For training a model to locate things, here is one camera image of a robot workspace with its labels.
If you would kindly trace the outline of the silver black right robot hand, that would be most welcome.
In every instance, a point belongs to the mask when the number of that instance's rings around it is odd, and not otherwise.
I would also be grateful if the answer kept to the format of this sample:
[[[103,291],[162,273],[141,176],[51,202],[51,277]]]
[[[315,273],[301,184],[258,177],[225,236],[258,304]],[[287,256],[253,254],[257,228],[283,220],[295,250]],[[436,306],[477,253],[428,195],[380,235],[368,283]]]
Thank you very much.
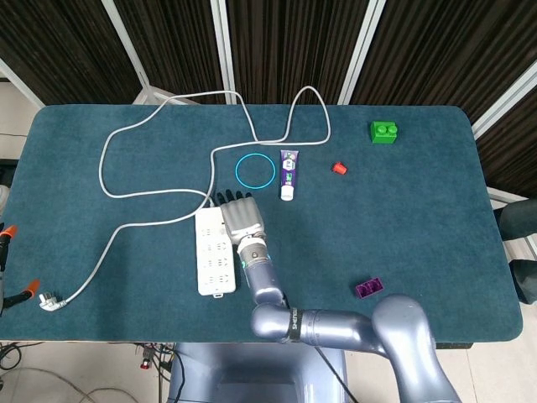
[[[216,193],[216,201],[232,245],[238,246],[244,238],[266,239],[263,219],[251,193],[227,189]]]

